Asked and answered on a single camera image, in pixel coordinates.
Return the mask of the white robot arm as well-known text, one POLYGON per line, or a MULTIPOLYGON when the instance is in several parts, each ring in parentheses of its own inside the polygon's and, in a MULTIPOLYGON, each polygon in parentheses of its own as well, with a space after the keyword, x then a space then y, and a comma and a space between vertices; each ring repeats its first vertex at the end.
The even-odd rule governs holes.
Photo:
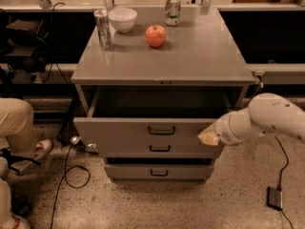
POLYGON ((198 134, 206 145, 237 145, 280 133, 305 142, 305 112, 277 94, 259 94, 247 108, 222 115, 198 134))

